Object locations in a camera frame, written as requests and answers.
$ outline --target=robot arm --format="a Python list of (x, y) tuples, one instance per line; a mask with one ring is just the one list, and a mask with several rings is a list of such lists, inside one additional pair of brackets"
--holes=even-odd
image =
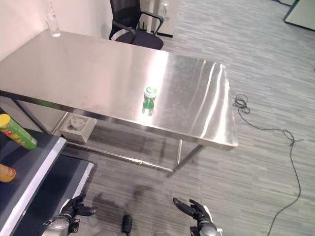
[(79, 229), (80, 220), (76, 215), (90, 216), (97, 211), (95, 207), (87, 207), (82, 204), (85, 194), (70, 199), (61, 209), (58, 216), (54, 216), (46, 221), (47, 229), (42, 236), (68, 236), (70, 233), (76, 233)]
[(191, 236), (222, 236), (222, 229), (218, 229), (212, 221), (207, 206), (203, 206), (195, 200), (190, 199), (190, 206), (173, 198), (175, 206), (183, 213), (191, 216), (197, 221), (197, 226), (190, 228)]

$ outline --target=white wall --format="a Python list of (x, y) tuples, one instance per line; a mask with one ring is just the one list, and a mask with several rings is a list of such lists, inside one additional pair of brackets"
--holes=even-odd
[[(109, 0), (52, 0), (52, 3), (61, 30), (108, 38), (112, 21)], [(46, 29), (48, 13), (48, 0), (0, 0), (0, 60)], [(48, 130), (63, 115), (55, 109), (24, 104)], [(1, 98), (0, 106), (25, 128), (37, 129), (11, 99)]]
[(108, 39), (112, 28), (109, 0), (52, 0), (60, 29)]
[(0, 0), (0, 60), (47, 26), (43, 0)]

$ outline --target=metal frame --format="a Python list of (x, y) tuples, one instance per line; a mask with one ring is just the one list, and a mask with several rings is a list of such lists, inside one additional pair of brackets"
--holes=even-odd
[(65, 112), (63, 116), (60, 118), (60, 120), (57, 122), (56, 126), (52, 129), (52, 131), (49, 131), (45, 125), (40, 122), (39, 119), (36, 118), (36, 116), (33, 115), (33, 113), (29, 110), (25, 104), (23, 104), (21, 101), (18, 101), (16, 99), (12, 98), (12, 101), (24, 112), (24, 114), (33, 121), (34, 124), (37, 125), (37, 127), (43, 131), (46, 134), (55, 134), (55, 132), (60, 128), (60, 126), (63, 124), (65, 119), (68, 117), (69, 112)]
[[(61, 124), (64, 122), (64, 120), (69, 115), (69, 112), (65, 112), (64, 115), (60, 118), (60, 120), (56, 124), (56, 126), (54, 127), (54, 129), (50, 132), (32, 114), (32, 112), (27, 108), (27, 106), (25, 106), (23, 103), (21, 103), (18, 100), (13, 99), (13, 101), (45, 133), (54, 134), (58, 130), (58, 128), (61, 126)], [(201, 152), (205, 148), (204, 145), (197, 145), (188, 155), (186, 155), (181, 160), (183, 140), (180, 139), (178, 141), (177, 158), (176, 158), (175, 166), (174, 166), (173, 169), (171, 169), (171, 168), (160, 166), (160, 165), (148, 162), (148, 161), (143, 161), (143, 160), (136, 159), (136, 158), (131, 158), (131, 157), (123, 156), (123, 155), (114, 154), (112, 152), (96, 149), (96, 148), (93, 148), (93, 147), (88, 147), (88, 146), (85, 146), (85, 145), (82, 145), (82, 144), (77, 144), (77, 143), (73, 143), (73, 142), (67, 142), (66, 144), (70, 145), (70, 146), (74, 146), (74, 147), (80, 148), (80, 149), (84, 149), (84, 150), (87, 150), (87, 151), (92, 151), (92, 152), (100, 153), (100, 154), (103, 154), (103, 155), (108, 155), (110, 157), (114, 157), (114, 158), (117, 158), (117, 159), (120, 159), (120, 160), (128, 161), (128, 162), (131, 162), (133, 164), (138, 164), (138, 165), (141, 165), (141, 166), (146, 166), (146, 167), (158, 169), (158, 170), (161, 170), (161, 171), (167, 171), (168, 172), (167, 177), (172, 177), (178, 170), (180, 170), (184, 165), (186, 165), (189, 161), (191, 161), (199, 152)]]
[(198, 153), (200, 153), (205, 146), (204, 145), (197, 145), (189, 154), (187, 154), (182, 161), (180, 160), (181, 157), (181, 151), (182, 151), (182, 143), (183, 140), (179, 140), (179, 144), (178, 144), (178, 152), (177, 152), (177, 159), (176, 159), (176, 163), (173, 169), (164, 167), (164, 166), (160, 166), (148, 161), (143, 161), (140, 159), (136, 159), (136, 158), (131, 158), (131, 157), (127, 157), (127, 156), (123, 156), (123, 155), (118, 155), (118, 154), (114, 154), (112, 152), (108, 152), (108, 151), (104, 151), (104, 150), (100, 150), (100, 149), (96, 149), (94, 147), (88, 147), (82, 144), (77, 144), (77, 143), (73, 143), (73, 142), (67, 142), (68, 145), (70, 146), (75, 146), (77, 148), (80, 149), (84, 149), (87, 151), (92, 151), (92, 152), (96, 152), (96, 153), (100, 153), (103, 155), (108, 155), (110, 157), (114, 157), (123, 161), (128, 161), (131, 162), (133, 164), (138, 164), (140, 166), (146, 166), (146, 167), (150, 167), (150, 168), (154, 168), (154, 169), (158, 169), (161, 171), (167, 171), (167, 177), (170, 178), (172, 177), (178, 170), (180, 170), (184, 165), (186, 165), (189, 161), (191, 161)]

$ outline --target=orange object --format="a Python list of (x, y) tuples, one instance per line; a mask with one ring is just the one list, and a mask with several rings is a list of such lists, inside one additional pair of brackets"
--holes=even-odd
[(15, 177), (15, 169), (0, 164), (0, 181), (1, 182), (10, 182)]

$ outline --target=black cable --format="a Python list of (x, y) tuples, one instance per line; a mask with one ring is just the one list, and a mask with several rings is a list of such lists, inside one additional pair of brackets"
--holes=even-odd
[(276, 2), (278, 2), (280, 4), (282, 4), (282, 5), (285, 5), (285, 6), (292, 6), (292, 5), (289, 5), (289, 4), (281, 2), (280, 0), (271, 0), (271, 1), (276, 1)]
[(237, 111), (238, 111), (238, 114), (240, 115), (240, 117), (243, 119), (243, 121), (245, 121), (247, 124), (249, 124), (250, 126), (256, 128), (256, 129), (259, 129), (259, 130), (277, 130), (277, 131), (281, 131), (283, 132), (283, 135), (289, 139), (291, 141), (291, 144), (290, 144), (290, 152), (289, 152), (289, 157), (290, 157), (290, 160), (291, 160), (291, 164), (292, 164), (292, 167), (293, 167), (293, 170), (295, 172), (295, 176), (296, 176), (296, 180), (297, 180), (297, 183), (298, 183), (298, 186), (299, 186), (299, 194), (297, 196), (297, 198), (290, 204), (286, 205), (285, 207), (283, 207), (281, 210), (279, 210), (276, 215), (274, 216), (273, 220), (272, 220), (272, 223), (270, 225), (270, 228), (269, 228), (269, 232), (267, 234), (267, 236), (269, 236), (271, 230), (272, 230), (272, 227), (275, 223), (275, 220), (277, 218), (277, 216), (282, 212), (284, 211), (285, 209), (287, 209), (288, 207), (292, 206), (294, 203), (296, 203), (296, 201), (300, 198), (301, 196), (301, 184), (300, 184), (300, 180), (299, 180), (299, 176), (297, 175), (297, 172), (296, 172), (296, 169), (295, 169), (295, 166), (294, 166), (294, 163), (293, 163), (293, 159), (292, 159), (292, 150), (293, 150), (293, 147), (294, 147), (294, 144), (295, 142), (298, 142), (298, 141), (302, 141), (302, 140), (296, 140), (293, 136), (293, 134), (288, 131), (287, 129), (280, 129), (280, 128), (262, 128), (262, 127), (258, 127), (256, 125), (253, 125), (251, 123), (249, 123), (243, 116), (242, 116), (242, 113), (245, 113), (245, 114), (250, 114), (251, 113), (251, 110), (249, 109), (249, 107), (247, 106), (247, 102), (248, 102), (248, 98), (246, 95), (244, 94), (238, 94), (235, 99), (234, 99), (234, 104), (233, 106), (234, 107), (237, 107)]

